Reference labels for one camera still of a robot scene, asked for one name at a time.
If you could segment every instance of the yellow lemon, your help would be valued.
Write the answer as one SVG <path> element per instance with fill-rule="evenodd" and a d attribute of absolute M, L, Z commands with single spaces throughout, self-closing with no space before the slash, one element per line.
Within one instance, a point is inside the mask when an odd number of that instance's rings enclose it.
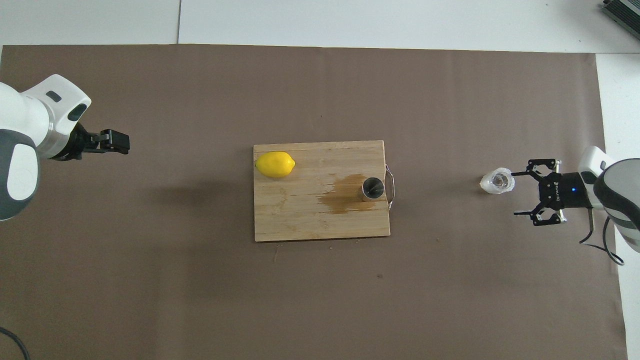
<path fill-rule="evenodd" d="M 255 161 L 255 167 L 258 171 L 268 177 L 287 176 L 296 166 L 291 156 L 284 151 L 271 151 L 260 155 Z"/>

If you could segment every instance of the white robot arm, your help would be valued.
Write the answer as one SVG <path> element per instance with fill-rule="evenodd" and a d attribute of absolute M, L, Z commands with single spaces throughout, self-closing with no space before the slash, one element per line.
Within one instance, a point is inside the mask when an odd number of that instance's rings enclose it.
<path fill-rule="evenodd" d="M 0 83 L 0 220 L 33 198 L 40 159 L 81 159 L 82 152 L 129 152 L 129 137 L 110 129 L 87 133 L 78 120 L 91 99 L 60 75 L 25 92 Z"/>
<path fill-rule="evenodd" d="M 560 160 L 531 159 L 522 172 L 511 176 L 531 176 L 538 182 L 540 203 L 531 211 L 517 211 L 515 215 L 528 215 L 534 226 L 554 225 L 566 222 L 562 210 L 566 208 L 589 209 L 593 232 L 592 209 L 604 210 L 629 246 L 640 252 L 640 159 L 614 161 L 598 147 L 590 146 L 583 153 L 578 172 L 561 174 Z M 551 170 L 548 175 L 541 167 Z M 546 210 L 553 210 L 549 218 L 543 218 Z M 611 251 L 604 240 L 604 247 L 587 244 L 606 251 L 619 265 L 624 262 Z"/>
<path fill-rule="evenodd" d="M 578 169 L 593 208 L 606 211 L 627 244 L 640 252 L 640 159 L 616 162 L 591 146 Z"/>

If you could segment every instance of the bamboo cutting board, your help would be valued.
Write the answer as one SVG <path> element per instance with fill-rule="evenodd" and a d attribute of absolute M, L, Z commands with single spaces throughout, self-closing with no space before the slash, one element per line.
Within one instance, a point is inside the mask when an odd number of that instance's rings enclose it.
<path fill-rule="evenodd" d="M 279 143 L 254 145 L 253 163 L 269 151 L 286 151 L 296 162 L 281 178 L 253 168 L 255 241 L 388 236 L 386 192 L 364 202 L 368 177 L 385 178 L 385 143 Z"/>

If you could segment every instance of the cutting board handle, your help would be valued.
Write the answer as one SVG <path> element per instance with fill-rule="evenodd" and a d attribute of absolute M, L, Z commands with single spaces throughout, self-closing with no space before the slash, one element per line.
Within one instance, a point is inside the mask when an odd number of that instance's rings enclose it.
<path fill-rule="evenodd" d="M 391 181 L 391 186 L 387 186 L 388 181 Z M 391 173 L 389 169 L 389 165 L 385 164 L 385 191 L 387 192 L 387 201 L 389 203 L 389 210 L 391 210 L 391 205 L 394 203 L 394 198 L 396 197 L 396 181 L 394 180 L 394 175 Z"/>

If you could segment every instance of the brown paper backdrop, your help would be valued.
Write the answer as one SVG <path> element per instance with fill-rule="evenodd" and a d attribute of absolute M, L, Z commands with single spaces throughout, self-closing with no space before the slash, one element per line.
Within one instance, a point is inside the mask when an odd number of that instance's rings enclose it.
<path fill-rule="evenodd" d="M 624 359 L 585 210 L 533 227 L 504 166 L 604 146 L 592 54 L 224 45 L 6 46 L 58 73 L 128 156 L 45 161 L 0 224 L 0 321 L 34 359 Z M 252 145 L 383 139 L 387 238 L 253 242 Z M 598 241 L 602 217 L 596 218 Z M 19 358 L 0 338 L 0 356 Z"/>

